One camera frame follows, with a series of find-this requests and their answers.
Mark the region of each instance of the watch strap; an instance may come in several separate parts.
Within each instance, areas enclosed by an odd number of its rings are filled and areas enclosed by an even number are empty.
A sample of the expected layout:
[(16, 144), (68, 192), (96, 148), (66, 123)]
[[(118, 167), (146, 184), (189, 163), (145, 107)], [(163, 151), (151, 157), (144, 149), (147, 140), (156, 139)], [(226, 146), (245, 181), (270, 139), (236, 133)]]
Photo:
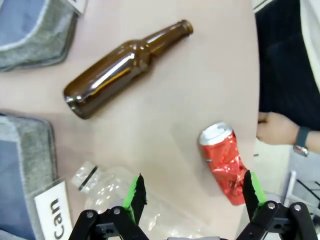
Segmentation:
[(311, 131), (311, 129), (309, 127), (305, 127), (305, 126), (301, 126), (299, 128), (298, 134), (296, 136), (296, 145), (302, 148), (306, 147), (306, 141), (307, 141), (307, 137), (309, 132)]

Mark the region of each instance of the watch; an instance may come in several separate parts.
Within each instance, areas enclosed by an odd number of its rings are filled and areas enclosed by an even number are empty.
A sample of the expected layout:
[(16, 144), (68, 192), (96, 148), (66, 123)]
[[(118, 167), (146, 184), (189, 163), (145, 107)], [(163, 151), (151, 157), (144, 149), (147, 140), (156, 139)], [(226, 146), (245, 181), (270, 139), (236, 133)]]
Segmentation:
[(296, 136), (296, 142), (295, 145), (293, 146), (293, 150), (304, 157), (308, 157), (309, 151), (306, 147), (306, 141), (309, 132), (311, 131), (310, 128), (302, 126), (299, 128), (298, 134)]

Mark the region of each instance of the person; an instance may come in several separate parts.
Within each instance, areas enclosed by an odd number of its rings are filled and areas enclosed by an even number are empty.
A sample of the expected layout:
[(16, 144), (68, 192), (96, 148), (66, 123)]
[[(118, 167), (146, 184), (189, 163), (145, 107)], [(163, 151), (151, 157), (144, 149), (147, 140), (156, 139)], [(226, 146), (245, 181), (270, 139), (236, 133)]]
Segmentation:
[(273, 0), (255, 18), (257, 138), (320, 154), (320, 0)]

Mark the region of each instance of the red can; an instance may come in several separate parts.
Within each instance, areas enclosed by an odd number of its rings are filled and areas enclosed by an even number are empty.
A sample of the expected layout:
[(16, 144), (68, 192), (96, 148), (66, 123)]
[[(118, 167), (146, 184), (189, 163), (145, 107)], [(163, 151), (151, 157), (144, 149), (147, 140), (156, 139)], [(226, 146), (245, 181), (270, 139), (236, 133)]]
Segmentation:
[(224, 122), (216, 123), (201, 133), (199, 142), (226, 197), (233, 205), (244, 204), (242, 185), (247, 169), (241, 161), (233, 129)]

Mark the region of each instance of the white tabletop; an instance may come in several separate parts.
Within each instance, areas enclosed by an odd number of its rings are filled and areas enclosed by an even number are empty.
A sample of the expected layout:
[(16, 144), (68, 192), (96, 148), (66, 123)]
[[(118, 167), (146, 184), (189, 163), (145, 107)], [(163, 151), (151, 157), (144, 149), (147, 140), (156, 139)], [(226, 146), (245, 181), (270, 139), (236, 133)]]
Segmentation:
[[(189, 20), (194, 33), (90, 120), (64, 103), (63, 89), (126, 40)], [(235, 130), (253, 164), (259, 61), (250, 0), (90, 0), (67, 60), (0, 74), (0, 110), (49, 120), (60, 177), (75, 221), (84, 196), (70, 179), (84, 161), (142, 173), (149, 188), (234, 239), (243, 206), (232, 206), (201, 155), (198, 137), (218, 121)]]

